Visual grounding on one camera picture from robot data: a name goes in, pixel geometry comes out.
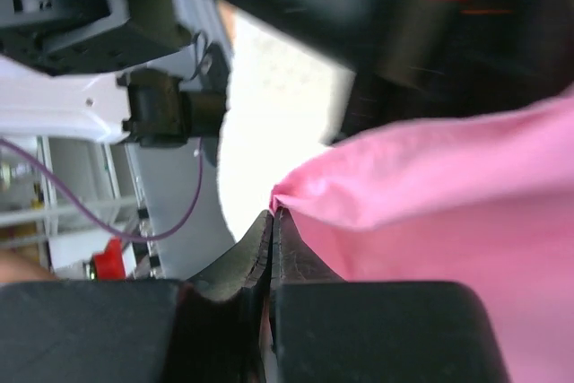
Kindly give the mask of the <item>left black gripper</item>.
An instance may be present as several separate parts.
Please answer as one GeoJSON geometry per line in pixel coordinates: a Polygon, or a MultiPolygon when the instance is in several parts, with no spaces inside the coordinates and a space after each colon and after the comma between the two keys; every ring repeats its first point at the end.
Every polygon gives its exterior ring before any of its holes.
{"type": "Polygon", "coordinates": [[[573,81],[573,0],[226,0],[355,73],[336,133],[522,108],[573,81]]]}

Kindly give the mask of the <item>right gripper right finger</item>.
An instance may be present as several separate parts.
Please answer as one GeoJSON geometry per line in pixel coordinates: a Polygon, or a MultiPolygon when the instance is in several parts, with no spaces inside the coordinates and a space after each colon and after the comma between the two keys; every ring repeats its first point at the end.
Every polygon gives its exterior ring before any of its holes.
{"type": "Polygon", "coordinates": [[[291,213],[280,207],[274,214],[271,266],[271,336],[272,352],[279,362],[278,355],[278,300],[277,290],[289,283],[335,283],[341,282],[337,275],[302,240],[291,213]]]}

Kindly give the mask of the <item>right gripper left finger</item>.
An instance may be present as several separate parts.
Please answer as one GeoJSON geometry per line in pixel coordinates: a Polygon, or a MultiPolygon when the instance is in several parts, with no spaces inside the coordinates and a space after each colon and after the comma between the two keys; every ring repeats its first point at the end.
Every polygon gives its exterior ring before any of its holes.
{"type": "Polygon", "coordinates": [[[264,382],[261,319],[269,291],[273,216],[191,279],[186,324],[193,382],[264,382]]]}

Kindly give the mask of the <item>pink pillowcase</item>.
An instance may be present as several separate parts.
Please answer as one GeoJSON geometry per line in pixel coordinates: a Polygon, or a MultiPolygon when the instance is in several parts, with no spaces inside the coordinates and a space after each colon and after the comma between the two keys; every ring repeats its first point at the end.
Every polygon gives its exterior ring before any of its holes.
{"type": "Polygon", "coordinates": [[[270,206],[345,280],[466,284],[513,381],[572,381],[572,90],[363,133],[293,170],[270,206]]]}

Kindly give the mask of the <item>cream pillow yellow edge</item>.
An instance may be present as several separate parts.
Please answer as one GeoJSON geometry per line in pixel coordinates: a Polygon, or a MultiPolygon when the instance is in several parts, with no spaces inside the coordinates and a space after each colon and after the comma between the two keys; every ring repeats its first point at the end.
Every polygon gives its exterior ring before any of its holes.
{"type": "Polygon", "coordinates": [[[352,72],[230,4],[218,6],[232,57],[217,182],[223,219],[240,241],[273,186],[327,148],[352,72]]]}

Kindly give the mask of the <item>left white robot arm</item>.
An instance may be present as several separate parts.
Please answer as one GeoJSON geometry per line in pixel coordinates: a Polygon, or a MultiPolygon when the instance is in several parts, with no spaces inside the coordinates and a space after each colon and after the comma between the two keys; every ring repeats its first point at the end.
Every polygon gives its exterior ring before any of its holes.
{"type": "MultiPolygon", "coordinates": [[[[340,142],[408,118],[517,109],[573,80],[573,0],[225,0],[355,73],[340,142]]],[[[190,78],[146,63],[203,37],[171,0],[1,0],[1,52],[50,76],[120,72],[119,140],[180,146],[214,136],[229,73],[207,43],[190,78]]]]}

